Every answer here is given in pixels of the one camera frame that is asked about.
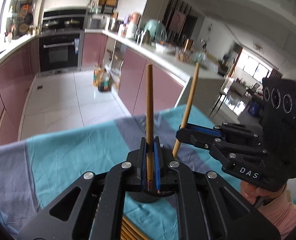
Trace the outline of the right hand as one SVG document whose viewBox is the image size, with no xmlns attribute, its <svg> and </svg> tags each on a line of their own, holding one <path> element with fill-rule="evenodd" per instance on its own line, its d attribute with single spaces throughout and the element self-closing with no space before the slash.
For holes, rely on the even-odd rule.
<svg viewBox="0 0 296 240">
<path fill-rule="evenodd" d="M 254 204 L 257 197 L 264 197 L 268 204 L 262 204 L 258 211 L 264 215 L 278 230 L 281 239 L 292 232 L 296 226 L 296 205 L 288 200 L 287 185 L 277 192 L 270 192 L 256 187 L 245 181 L 241 181 L 241 195 L 251 204 Z"/>
</svg>

